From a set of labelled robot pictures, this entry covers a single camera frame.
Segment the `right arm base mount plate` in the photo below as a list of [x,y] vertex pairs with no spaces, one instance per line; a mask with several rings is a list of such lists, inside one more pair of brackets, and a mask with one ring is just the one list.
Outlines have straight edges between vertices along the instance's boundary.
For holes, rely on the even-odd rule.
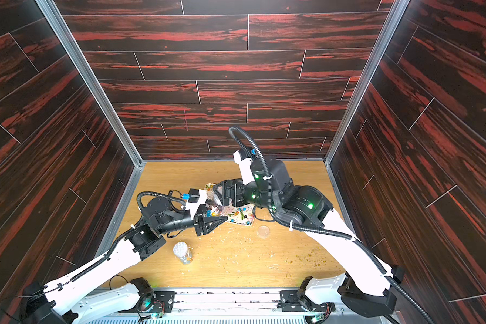
[[332,313],[336,308],[333,303],[323,303],[320,305],[310,301],[307,297],[298,295],[298,290],[281,290],[279,292],[278,309],[283,312],[312,312],[312,313]]

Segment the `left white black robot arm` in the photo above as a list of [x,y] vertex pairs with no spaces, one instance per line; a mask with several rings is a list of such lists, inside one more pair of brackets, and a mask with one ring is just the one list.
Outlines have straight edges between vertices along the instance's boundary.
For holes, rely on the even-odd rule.
[[192,228],[197,236],[228,221],[207,213],[207,193],[192,189],[181,197],[143,191],[136,197],[141,217],[120,234],[102,255],[73,272],[41,285],[29,285],[20,306],[21,323],[89,323],[118,311],[164,310],[147,280],[133,279],[121,288],[99,294],[93,290],[157,252],[166,236]]

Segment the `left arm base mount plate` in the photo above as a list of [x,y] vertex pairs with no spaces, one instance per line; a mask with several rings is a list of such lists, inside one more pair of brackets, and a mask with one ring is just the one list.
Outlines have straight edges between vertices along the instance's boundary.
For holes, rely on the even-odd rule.
[[138,313],[146,315],[149,313],[168,314],[172,312],[175,302],[176,293],[171,290],[157,291],[152,295],[143,294],[136,301],[134,307],[128,310],[121,310],[121,313]]

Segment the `clear plastic jar lid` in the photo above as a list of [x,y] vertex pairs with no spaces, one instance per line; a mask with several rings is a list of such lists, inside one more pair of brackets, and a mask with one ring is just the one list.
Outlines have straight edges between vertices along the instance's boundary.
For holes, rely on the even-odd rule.
[[265,239],[270,235],[271,230],[268,226],[262,225],[257,229],[256,233],[258,237]]

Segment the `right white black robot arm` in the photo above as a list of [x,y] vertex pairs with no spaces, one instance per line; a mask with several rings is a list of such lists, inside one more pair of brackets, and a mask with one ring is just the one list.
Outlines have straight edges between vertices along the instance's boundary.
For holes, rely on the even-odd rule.
[[385,317],[393,323],[396,297],[401,295],[427,323],[434,322],[401,286],[402,268],[388,265],[366,247],[320,190],[295,185],[284,162],[267,159],[242,128],[232,126],[228,132],[240,147],[234,162],[241,178],[220,182],[222,191],[215,193],[220,204],[267,209],[272,221],[305,233],[344,268],[344,274],[333,278],[306,278],[298,290],[302,305],[342,301],[362,317]]

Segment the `clear candy jar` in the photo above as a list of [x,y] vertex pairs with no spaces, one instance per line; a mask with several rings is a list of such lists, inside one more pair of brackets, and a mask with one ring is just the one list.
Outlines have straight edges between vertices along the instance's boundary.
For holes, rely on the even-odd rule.
[[208,217],[222,216],[224,212],[224,206],[218,198],[207,199],[206,208]]

